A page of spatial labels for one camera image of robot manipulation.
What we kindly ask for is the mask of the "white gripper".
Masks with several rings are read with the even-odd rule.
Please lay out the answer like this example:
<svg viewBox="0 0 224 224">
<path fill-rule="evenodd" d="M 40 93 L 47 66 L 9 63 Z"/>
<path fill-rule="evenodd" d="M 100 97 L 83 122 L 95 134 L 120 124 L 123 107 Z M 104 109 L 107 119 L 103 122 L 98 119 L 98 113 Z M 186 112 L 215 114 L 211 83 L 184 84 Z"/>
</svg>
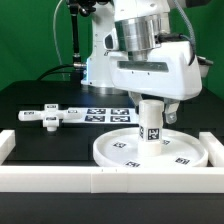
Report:
<svg viewBox="0 0 224 224">
<path fill-rule="evenodd" d="M 117 89 L 129 91 L 135 107 L 142 100 L 141 94 L 165 98 L 165 121 L 173 124 L 179 100 L 193 98 L 202 89 L 199 64 L 197 59 L 190 62 L 191 58 L 188 41 L 162 43 L 148 53 L 147 61 L 129 61 L 125 52 L 110 52 L 112 82 Z"/>
</svg>

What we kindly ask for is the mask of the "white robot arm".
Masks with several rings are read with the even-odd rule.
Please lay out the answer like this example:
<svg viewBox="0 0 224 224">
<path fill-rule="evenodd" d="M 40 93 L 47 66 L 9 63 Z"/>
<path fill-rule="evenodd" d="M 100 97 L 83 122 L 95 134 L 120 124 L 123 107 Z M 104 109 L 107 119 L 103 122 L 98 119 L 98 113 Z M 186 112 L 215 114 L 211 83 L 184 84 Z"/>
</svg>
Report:
<svg viewBox="0 0 224 224">
<path fill-rule="evenodd" d="M 211 0 L 94 0 L 93 50 L 82 83 L 98 92 L 126 91 L 135 105 L 160 97 L 165 119 L 196 97 L 212 62 L 196 55 L 184 10 Z"/>
</svg>

